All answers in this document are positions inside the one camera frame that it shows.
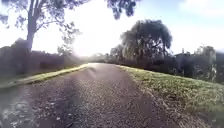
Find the grass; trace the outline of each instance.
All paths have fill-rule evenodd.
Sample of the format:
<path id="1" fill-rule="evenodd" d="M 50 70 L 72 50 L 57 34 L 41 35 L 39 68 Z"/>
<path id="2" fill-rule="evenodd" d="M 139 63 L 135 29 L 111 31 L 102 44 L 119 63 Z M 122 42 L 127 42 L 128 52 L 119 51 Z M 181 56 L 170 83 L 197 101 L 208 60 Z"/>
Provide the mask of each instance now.
<path id="1" fill-rule="evenodd" d="M 163 99 L 180 113 L 224 127 L 224 86 L 190 78 L 121 66 L 135 81 Z"/>
<path id="2" fill-rule="evenodd" d="M 25 84 L 35 83 L 35 82 L 41 82 L 43 80 L 46 80 L 46 79 L 49 79 L 49 78 L 52 78 L 52 77 L 56 77 L 56 76 L 59 76 L 59 75 L 63 75 L 65 73 L 70 73 L 70 72 L 73 72 L 73 71 L 81 70 L 81 69 L 83 69 L 87 66 L 88 66 L 88 64 L 83 64 L 83 65 L 78 66 L 78 67 L 67 68 L 67 69 L 62 69 L 62 70 L 59 70 L 59 71 L 28 76 L 28 77 L 25 77 L 25 78 L 14 78 L 14 79 L 8 80 L 6 82 L 0 83 L 0 88 L 7 88 L 7 87 L 12 87 L 12 86 L 17 86 L 17 85 L 25 85 Z"/>

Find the asphalt road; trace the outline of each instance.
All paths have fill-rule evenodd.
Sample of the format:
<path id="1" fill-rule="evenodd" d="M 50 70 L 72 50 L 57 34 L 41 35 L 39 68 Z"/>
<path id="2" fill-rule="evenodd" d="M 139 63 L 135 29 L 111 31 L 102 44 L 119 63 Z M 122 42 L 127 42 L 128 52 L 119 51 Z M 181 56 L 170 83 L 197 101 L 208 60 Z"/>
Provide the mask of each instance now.
<path id="1" fill-rule="evenodd" d="M 175 128 L 150 95 L 109 64 L 0 90 L 2 128 Z"/>

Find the sky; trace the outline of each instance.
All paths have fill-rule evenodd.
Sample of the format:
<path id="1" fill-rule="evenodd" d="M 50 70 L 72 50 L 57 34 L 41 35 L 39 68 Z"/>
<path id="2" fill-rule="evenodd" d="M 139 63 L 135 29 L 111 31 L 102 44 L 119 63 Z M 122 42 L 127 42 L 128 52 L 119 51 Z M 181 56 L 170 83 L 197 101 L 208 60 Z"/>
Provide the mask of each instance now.
<path id="1" fill-rule="evenodd" d="M 81 56 L 109 52 L 121 43 L 122 32 L 137 20 L 144 19 L 162 20 L 173 37 L 171 50 L 174 53 L 181 52 L 182 48 L 193 52 L 201 45 L 224 49 L 223 0 L 142 0 L 137 4 L 134 16 L 122 15 L 119 20 L 113 18 L 104 0 L 92 0 L 74 12 L 67 12 L 66 19 L 74 21 L 82 32 L 74 42 L 74 51 Z M 11 45 L 18 37 L 25 38 L 26 32 L 0 26 L 0 37 L 2 47 Z M 52 25 L 36 34 L 33 50 L 55 53 L 61 43 L 61 35 Z"/>

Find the vegetation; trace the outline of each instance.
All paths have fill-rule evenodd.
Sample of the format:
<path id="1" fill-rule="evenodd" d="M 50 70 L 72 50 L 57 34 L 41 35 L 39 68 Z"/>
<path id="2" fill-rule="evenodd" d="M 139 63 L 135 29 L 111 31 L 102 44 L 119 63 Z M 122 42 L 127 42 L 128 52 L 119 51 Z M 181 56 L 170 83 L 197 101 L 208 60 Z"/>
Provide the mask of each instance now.
<path id="1" fill-rule="evenodd" d="M 62 69 L 62 70 L 55 71 L 55 72 L 42 73 L 42 74 L 38 74 L 38 75 L 34 75 L 34 76 L 29 76 L 26 78 L 18 78 L 18 79 L 14 79 L 14 80 L 9 80 L 8 82 L 0 83 L 0 88 L 6 88 L 6 87 L 12 87 L 12 86 L 16 86 L 16 85 L 26 85 L 26 84 L 30 84 L 30 83 L 40 82 L 40 81 L 43 81 L 43 80 L 46 80 L 46 79 L 49 79 L 49 78 L 52 78 L 55 76 L 63 75 L 65 73 L 70 73 L 73 71 L 81 70 L 87 66 L 88 66 L 88 64 L 83 64 L 81 66 Z"/>
<path id="2" fill-rule="evenodd" d="M 22 30 L 27 30 L 27 38 L 24 43 L 24 49 L 30 52 L 33 45 L 35 34 L 41 28 L 47 28 L 50 24 L 56 24 L 64 36 L 70 36 L 77 33 L 74 22 L 65 20 L 65 11 L 74 11 L 75 7 L 89 2 L 90 0 L 4 0 L 4 4 L 8 11 L 14 11 L 18 14 L 15 26 Z M 119 19 L 120 14 L 125 11 L 127 16 L 134 14 L 136 1 L 139 0 L 107 0 L 107 6 L 113 10 L 115 19 Z M 0 13 L 0 21 L 10 28 L 12 24 L 8 24 L 9 13 Z M 22 65 L 23 71 L 27 73 L 27 65 L 29 65 L 29 54 L 24 58 Z"/>
<path id="3" fill-rule="evenodd" d="M 204 81 L 123 67 L 139 84 L 149 88 L 181 114 L 208 120 L 213 127 L 224 127 L 224 86 Z"/>

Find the paved path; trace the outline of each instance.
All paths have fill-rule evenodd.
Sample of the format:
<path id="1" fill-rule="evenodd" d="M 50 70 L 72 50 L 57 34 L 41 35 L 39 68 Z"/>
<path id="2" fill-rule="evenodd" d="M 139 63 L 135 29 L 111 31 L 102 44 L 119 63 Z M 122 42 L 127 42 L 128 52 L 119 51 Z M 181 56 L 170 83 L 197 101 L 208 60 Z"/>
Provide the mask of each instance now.
<path id="1" fill-rule="evenodd" d="M 175 128 L 121 69 L 91 67 L 0 90 L 2 128 Z"/>

